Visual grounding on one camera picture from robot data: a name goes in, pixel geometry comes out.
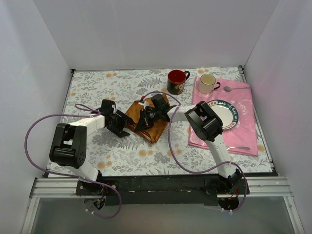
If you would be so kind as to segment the orange brown cloth napkin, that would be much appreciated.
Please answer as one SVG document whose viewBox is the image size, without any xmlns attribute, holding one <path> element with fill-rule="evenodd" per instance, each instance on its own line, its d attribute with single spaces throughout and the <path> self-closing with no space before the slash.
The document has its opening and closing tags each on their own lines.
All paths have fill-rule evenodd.
<svg viewBox="0 0 312 234">
<path fill-rule="evenodd" d="M 169 103 L 168 98 L 165 94 L 161 94 L 165 98 L 165 100 Z M 143 137 L 144 139 L 148 140 L 151 144 L 156 143 L 162 133 L 164 132 L 167 124 L 169 122 L 159 119 L 154 121 L 154 126 L 150 129 L 135 132 L 135 127 L 139 121 L 140 112 L 142 109 L 145 109 L 147 106 L 153 107 L 151 98 L 147 99 L 140 99 L 134 101 L 129 109 L 126 111 L 126 115 L 132 119 L 132 123 L 127 124 L 127 128 L 132 132 L 136 133 L 137 135 Z"/>
</svg>

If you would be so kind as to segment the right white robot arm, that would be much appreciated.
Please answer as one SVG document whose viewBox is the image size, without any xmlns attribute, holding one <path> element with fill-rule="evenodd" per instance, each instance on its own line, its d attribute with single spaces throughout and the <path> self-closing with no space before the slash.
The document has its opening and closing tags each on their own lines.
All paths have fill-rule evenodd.
<svg viewBox="0 0 312 234">
<path fill-rule="evenodd" d="M 139 112 L 135 131 L 151 129 L 154 122 L 160 119 L 169 124 L 178 121 L 188 122 L 195 135 L 208 146 L 216 165 L 201 172 L 194 172 L 183 167 L 174 157 L 177 165 L 192 174 L 203 174 L 217 168 L 222 191 L 227 194 L 238 191 L 243 173 L 239 166 L 230 161 L 231 158 L 222 135 L 222 120 L 212 108 L 204 101 L 193 106 L 182 106 L 180 103 L 170 105 L 161 94 L 154 95 L 151 100 L 153 106 L 147 106 L 144 98 L 138 101 L 144 107 Z"/>
</svg>

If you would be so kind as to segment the floral tablecloth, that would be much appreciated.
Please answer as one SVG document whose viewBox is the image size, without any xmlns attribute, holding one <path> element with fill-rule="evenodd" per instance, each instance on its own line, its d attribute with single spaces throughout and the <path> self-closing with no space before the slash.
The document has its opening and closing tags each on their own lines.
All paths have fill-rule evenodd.
<svg viewBox="0 0 312 234">
<path fill-rule="evenodd" d="M 144 94 L 166 92 L 167 69 L 75 71 L 65 106 L 67 114 L 79 114 L 74 105 L 99 107 L 103 99 L 116 103 L 125 112 Z M 88 139 L 89 162 L 105 176 L 185 174 L 174 160 L 188 170 L 203 171 L 215 166 L 211 152 L 188 143 L 190 126 L 174 122 L 157 143 L 151 144 L 135 133 L 119 138 L 106 129 Z"/>
</svg>

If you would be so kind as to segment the silver spoon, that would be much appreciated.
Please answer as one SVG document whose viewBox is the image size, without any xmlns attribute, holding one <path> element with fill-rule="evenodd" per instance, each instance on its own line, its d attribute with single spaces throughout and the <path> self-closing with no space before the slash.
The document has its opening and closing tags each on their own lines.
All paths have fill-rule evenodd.
<svg viewBox="0 0 312 234">
<path fill-rule="evenodd" d="M 225 86 L 223 88 L 224 91 L 226 92 L 231 92 L 232 90 L 250 90 L 250 87 L 242 87 L 242 88 L 231 88 L 229 86 Z"/>
</svg>

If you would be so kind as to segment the aluminium frame rail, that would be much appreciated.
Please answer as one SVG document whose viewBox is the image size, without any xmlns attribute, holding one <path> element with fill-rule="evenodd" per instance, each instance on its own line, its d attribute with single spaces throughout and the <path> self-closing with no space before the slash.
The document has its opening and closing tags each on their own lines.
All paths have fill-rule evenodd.
<svg viewBox="0 0 312 234">
<path fill-rule="evenodd" d="M 31 233 L 41 198 L 76 197 L 77 184 L 75 178 L 35 178 L 21 234 Z"/>
</svg>

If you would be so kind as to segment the white plate blue rim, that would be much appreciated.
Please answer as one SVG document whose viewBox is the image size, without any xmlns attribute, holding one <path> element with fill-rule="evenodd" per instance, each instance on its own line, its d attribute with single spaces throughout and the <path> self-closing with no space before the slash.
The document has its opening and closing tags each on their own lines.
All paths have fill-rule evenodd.
<svg viewBox="0 0 312 234">
<path fill-rule="evenodd" d="M 238 124 L 238 110 L 229 102 L 215 99 L 207 102 L 207 104 L 221 119 L 224 131 L 230 130 Z"/>
</svg>

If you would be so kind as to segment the black red floral mug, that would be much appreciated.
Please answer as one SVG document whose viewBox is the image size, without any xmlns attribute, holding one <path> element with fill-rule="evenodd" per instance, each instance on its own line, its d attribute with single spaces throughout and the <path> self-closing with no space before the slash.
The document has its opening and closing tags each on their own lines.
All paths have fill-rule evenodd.
<svg viewBox="0 0 312 234">
<path fill-rule="evenodd" d="M 190 77 L 189 71 L 172 70 L 168 73 L 167 90 L 172 95 L 180 95 L 185 86 L 185 82 Z"/>
</svg>

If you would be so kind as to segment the cream enamel cup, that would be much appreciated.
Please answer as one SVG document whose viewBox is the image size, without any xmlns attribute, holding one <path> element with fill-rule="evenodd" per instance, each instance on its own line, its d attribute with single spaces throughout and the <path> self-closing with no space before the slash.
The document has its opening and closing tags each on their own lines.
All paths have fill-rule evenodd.
<svg viewBox="0 0 312 234">
<path fill-rule="evenodd" d="M 200 77 L 198 89 L 203 94 L 209 94 L 212 91 L 220 88 L 220 86 L 220 82 L 218 82 L 213 75 L 203 74 Z"/>
</svg>

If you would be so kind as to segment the pink floral placemat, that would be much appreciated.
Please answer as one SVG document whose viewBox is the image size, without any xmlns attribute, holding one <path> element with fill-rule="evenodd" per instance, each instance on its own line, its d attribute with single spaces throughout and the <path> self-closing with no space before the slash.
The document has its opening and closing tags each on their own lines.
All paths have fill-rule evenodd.
<svg viewBox="0 0 312 234">
<path fill-rule="evenodd" d="M 250 150 L 229 149 L 229 152 L 233 154 L 257 157 L 257 136 L 251 89 L 232 90 L 231 92 L 226 92 L 223 90 L 225 86 L 229 86 L 231 88 L 242 88 L 250 86 L 243 82 L 218 78 L 217 81 L 221 84 L 220 88 L 212 91 L 209 94 L 203 94 L 198 89 L 199 81 L 200 76 L 197 76 L 194 83 L 192 104 L 197 104 L 200 101 L 209 102 L 215 99 L 224 100 L 232 104 L 238 110 L 239 120 L 238 124 L 234 128 L 223 131 L 222 135 L 224 137 L 225 145 L 228 147 L 249 147 Z"/>
</svg>

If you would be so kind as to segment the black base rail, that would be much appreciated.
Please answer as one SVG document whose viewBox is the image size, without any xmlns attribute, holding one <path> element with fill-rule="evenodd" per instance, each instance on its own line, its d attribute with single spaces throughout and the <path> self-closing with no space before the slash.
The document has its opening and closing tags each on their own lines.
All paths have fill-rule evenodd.
<svg viewBox="0 0 312 234">
<path fill-rule="evenodd" d="M 212 175 L 142 175 L 99 176 L 98 184 L 79 181 L 76 195 L 103 195 L 107 206 L 136 204 L 204 204 L 218 205 L 218 196 L 249 194 L 248 183 L 240 179 L 227 184 L 217 174 Z"/>
</svg>

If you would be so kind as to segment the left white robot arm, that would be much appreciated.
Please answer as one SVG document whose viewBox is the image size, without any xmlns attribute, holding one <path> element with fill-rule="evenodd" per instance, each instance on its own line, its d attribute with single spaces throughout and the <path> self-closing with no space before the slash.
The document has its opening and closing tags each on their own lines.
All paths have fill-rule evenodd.
<svg viewBox="0 0 312 234">
<path fill-rule="evenodd" d="M 93 110 L 83 104 L 76 108 L 89 112 L 89 115 L 71 123 L 59 123 L 56 126 L 49 158 L 50 161 L 70 170 L 81 180 L 83 187 L 91 194 L 107 192 L 99 179 L 102 174 L 88 160 L 87 139 L 98 130 L 107 128 L 119 138 L 129 136 L 124 128 L 133 120 L 118 110 L 114 101 L 104 99 L 99 108 Z"/>
</svg>

